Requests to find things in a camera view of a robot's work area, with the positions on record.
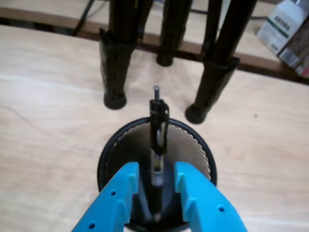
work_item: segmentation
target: wooden table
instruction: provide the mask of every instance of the wooden table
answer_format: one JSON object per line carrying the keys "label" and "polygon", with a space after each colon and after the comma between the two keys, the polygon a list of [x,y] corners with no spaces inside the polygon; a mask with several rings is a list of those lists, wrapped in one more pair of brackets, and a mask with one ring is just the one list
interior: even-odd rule
{"label": "wooden table", "polygon": [[[75,28],[88,0],[2,0],[0,17],[44,23],[53,26]],[[193,8],[207,10],[208,0],[194,0]],[[258,2],[253,15],[268,16],[275,5]],[[108,28],[109,2],[96,0],[90,9],[82,30],[98,33],[99,27]],[[155,2],[149,14],[144,44],[159,45],[163,5]],[[199,55],[204,39],[207,17],[191,13],[187,22],[184,43],[180,51]],[[257,38],[256,33],[264,21],[252,20],[248,24],[237,47],[236,56],[241,58],[242,70],[268,73],[284,79],[300,81]]]}
{"label": "wooden table", "polygon": [[[186,122],[203,65],[134,51],[119,111],[102,103],[98,43],[0,27],[0,231],[70,231],[98,195],[100,153],[148,115],[152,86]],[[250,232],[309,230],[309,88],[236,71],[202,125],[218,188]]]}

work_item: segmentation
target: blue gripper jaw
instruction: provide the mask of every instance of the blue gripper jaw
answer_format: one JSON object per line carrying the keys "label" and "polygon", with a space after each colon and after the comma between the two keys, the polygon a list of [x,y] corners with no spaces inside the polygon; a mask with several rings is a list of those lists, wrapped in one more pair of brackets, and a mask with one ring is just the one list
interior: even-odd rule
{"label": "blue gripper jaw", "polygon": [[130,222],[132,195],[138,192],[139,165],[125,164],[90,205],[72,232],[123,232]]}
{"label": "blue gripper jaw", "polygon": [[233,205],[202,173],[176,162],[175,190],[181,194],[183,220],[192,232],[246,232]]}

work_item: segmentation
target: black mesh pen holder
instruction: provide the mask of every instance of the black mesh pen holder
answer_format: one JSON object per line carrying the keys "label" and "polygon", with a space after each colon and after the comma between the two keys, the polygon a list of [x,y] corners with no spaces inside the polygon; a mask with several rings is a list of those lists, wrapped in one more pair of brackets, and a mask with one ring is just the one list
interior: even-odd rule
{"label": "black mesh pen holder", "polygon": [[139,192],[133,196],[131,219],[126,226],[135,231],[170,232],[186,229],[188,224],[183,221],[180,195],[174,189],[174,163],[184,161],[194,165],[216,185],[217,171],[211,151],[192,128],[175,119],[169,120],[159,221],[152,216],[145,194],[151,184],[148,178],[150,156],[150,118],[141,118],[123,126],[107,142],[99,159],[99,191],[124,164],[137,161],[140,166]]}

